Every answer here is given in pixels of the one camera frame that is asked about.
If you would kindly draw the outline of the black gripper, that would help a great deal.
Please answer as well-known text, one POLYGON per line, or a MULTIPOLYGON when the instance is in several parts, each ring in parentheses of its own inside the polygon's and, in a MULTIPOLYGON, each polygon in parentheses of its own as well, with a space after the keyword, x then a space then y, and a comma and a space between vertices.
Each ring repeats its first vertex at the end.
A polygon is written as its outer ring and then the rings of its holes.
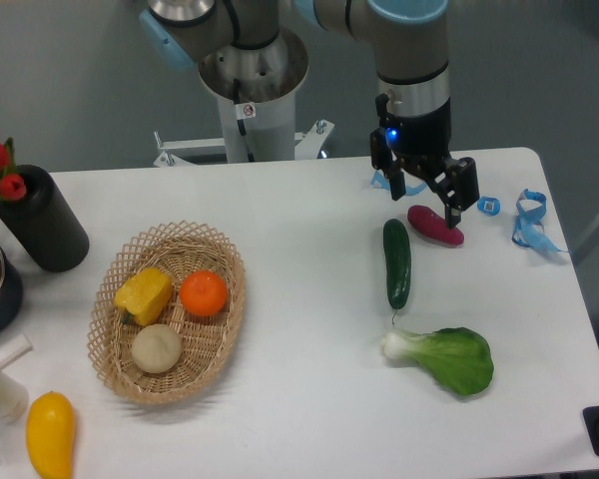
POLYGON ((426 183, 444 205, 446 227, 454 229, 462 213, 480 198, 476 162, 471 157, 450 158, 450 100, 434 111, 417 116, 397 116, 388 110, 389 97, 375 98, 379 127, 370 135, 370 184, 390 191, 394 201, 405 196, 402 168, 411 174, 416 167, 426 173, 426 183))

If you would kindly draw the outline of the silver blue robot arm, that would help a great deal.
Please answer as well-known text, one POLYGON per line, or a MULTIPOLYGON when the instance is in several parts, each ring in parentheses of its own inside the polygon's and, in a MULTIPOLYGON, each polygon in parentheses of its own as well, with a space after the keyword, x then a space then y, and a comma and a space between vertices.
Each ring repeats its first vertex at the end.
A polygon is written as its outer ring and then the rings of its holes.
MULTIPOLYGON (((447 5, 443 1, 299 1, 319 28, 366 43, 379 93, 372 166, 391 195, 406 176, 439 196, 454 228, 478 201, 475 162, 449 152, 447 5)), ((232 163, 293 160, 295 95, 308 69, 300 37, 280 21, 276 1, 151 1, 141 26, 171 65, 194 68, 216 97, 232 163)))

